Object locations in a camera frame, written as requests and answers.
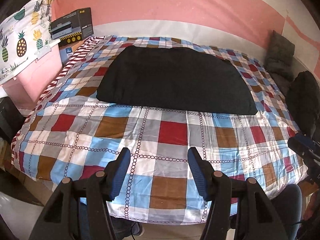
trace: clothing pile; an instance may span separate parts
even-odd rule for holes
[[[302,133],[320,141],[320,90],[310,71],[294,79],[292,60],[295,46],[273,31],[265,60],[265,69],[285,96],[290,114]]]

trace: pink wall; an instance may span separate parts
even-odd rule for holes
[[[93,25],[128,20],[172,20],[219,29],[263,48],[285,19],[262,0],[55,0],[53,19],[91,7]]]

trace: checkered comforter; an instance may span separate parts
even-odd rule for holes
[[[228,59],[251,90],[255,116],[177,111],[100,102],[96,89],[127,46],[189,47]],[[89,38],[41,96],[12,143],[16,168],[33,179],[87,178],[132,152],[120,195],[108,203],[116,217],[149,223],[206,221],[210,203],[199,196],[187,162],[195,146],[214,169],[231,178],[255,177],[269,197],[306,175],[287,147],[298,127],[269,74],[257,60],[174,38]],[[232,200],[231,213],[236,213]]]

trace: black box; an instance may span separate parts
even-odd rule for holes
[[[93,34],[91,8],[81,8],[51,23],[52,39],[60,39],[59,47],[82,41]]]
[[[21,129],[23,117],[9,97],[0,98],[0,136],[8,143]]]

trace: wall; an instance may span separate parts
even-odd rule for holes
[[[300,0],[54,0],[53,18],[92,8],[95,35],[170,36],[263,60],[272,30],[320,77],[320,30]]]

